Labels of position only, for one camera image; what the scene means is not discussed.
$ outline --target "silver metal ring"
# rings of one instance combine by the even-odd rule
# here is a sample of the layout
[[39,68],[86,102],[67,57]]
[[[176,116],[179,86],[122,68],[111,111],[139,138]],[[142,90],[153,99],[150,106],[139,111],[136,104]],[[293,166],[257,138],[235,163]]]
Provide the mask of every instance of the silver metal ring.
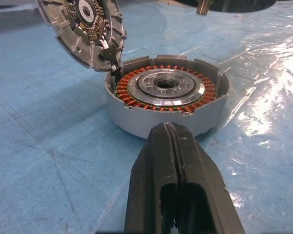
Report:
[[176,69],[154,69],[135,75],[128,83],[129,93],[154,106],[181,106],[195,102],[205,87],[197,76]]

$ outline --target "center hole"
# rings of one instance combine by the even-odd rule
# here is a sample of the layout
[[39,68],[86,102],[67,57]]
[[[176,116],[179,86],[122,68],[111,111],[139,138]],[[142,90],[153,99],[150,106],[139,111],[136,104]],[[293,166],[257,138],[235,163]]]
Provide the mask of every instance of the center hole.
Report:
[[176,82],[170,79],[161,79],[155,85],[162,89],[171,89],[177,86]]

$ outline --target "black clamp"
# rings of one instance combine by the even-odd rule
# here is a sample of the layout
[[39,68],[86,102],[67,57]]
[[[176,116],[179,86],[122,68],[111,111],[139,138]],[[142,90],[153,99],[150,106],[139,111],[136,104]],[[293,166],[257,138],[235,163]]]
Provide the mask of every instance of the black clamp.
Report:
[[125,234],[244,234],[211,158],[175,123],[152,129],[130,177]]

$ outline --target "blue work surface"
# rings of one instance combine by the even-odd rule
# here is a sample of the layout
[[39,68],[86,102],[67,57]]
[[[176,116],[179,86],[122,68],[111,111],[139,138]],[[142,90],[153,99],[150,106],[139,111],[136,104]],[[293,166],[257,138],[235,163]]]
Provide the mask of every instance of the blue work surface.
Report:
[[[227,70],[223,121],[197,140],[246,233],[293,232],[293,1],[207,17],[166,3],[120,5],[124,61],[175,54]],[[54,35],[39,15],[0,17],[0,234],[121,231],[145,140],[112,122],[105,74],[75,62]]]

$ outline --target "copper coil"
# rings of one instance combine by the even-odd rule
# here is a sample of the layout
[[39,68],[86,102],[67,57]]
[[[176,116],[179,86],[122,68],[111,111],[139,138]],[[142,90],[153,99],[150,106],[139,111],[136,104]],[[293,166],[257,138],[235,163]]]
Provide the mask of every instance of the copper coil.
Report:
[[123,99],[123,98],[129,98],[130,97],[130,95],[129,95],[129,93],[126,93],[126,94],[118,94],[118,96],[121,98],[121,99]]
[[209,99],[207,99],[206,97],[204,97],[204,98],[202,98],[202,100],[201,100],[202,102],[204,102],[205,104],[207,104],[207,103],[209,103],[210,102],[210,100]]
[[[174,69],[179,69],[182,71],[185,71],[184,67],[178,68],[178,66],[174,66]],[[117,84],[117,95],[118,97],[125,103],[127,103],[130,106],[135,106],[135,107],[141,107],[144,109],[152,109],[152,110],[160,110],[160,111],[182,111],[182,112],[188,112],[188,113],[192,113],[194,110],[206,105],[207,103],[210,103],[211,101],[214,101],[217,97],[217,93],[216,93],[216,87],[215,84],[206,76],[199,74],[195,71],[192,70],[186,70],[187,72],[196,75],[198,78],[200,78],[205,86],[205,93],[202,96],[202,98],[200,99],[200,101],[198,101],[197,103],[193,103],[190,106],[184,106],[184,107],[177,107],[177,108],[165,108],[165,107],[156,107],[156,106],[149,106],[149,105],[145,105],[137,100],[134,100],[131,95],[128,93],[127,90],[127,86],[129,81],[137,74],[147,71],[147,70],[151,70],[151,69],[158,69],[158,66],[153,66],[153,67],[146,67],[146,68],[141,68],[135,71],[132,71],[128,74],[126,74]]]
[[195,110],[197,108],[199,108],[200,106],[198,106],[196,103],[192,104],[191,107]]
[[136,104],[136,103],[137,103],[136,100],[132,100],[132,101],[130,101],[130,102],[128,103],[128,105],[129,105],[129,106],[133,106],[133,105]]
[[204,95],[204,97],[205,97],[205,98],[209,98],[209,99],[211,99],[211,100],[213,100],[213,101],[214,101],[215,98],[216,98],[214,95],[211,95],[211,94],[206,94],[206,95]]
[[191,107],[189,107],[189,106],[185,106],[184,107],[184,111],[185,112],[188,112],[188,113],[192,113],[193,112],[193,109]]
[[201,106],[204,106],[204,105],[205,105],[205,103],[204,103],[204,102],[202,102],[202,101],[199,101],[199,102],[197,103],[197,105],[198,105],[199,107],[201,107]]
[[127,89],[127,85],[118,85],[117,89]]
[[205,87],[205,92],[206,91],[216,91],[216,88],[215,88],[215,86]]
[[118,89],[117,92],[118,93],[127,93],[127,89]]
[[215,90],[206,90],[205,91],[205,95],[213,95],[213,96],[215,96],[216,95],[216,91]]
[[132,98],[131,98],[131,97],[126,97],[126,98],[123,99],[123,101],[124,101],[125,103],[127,103],[127,102],[132,101]]

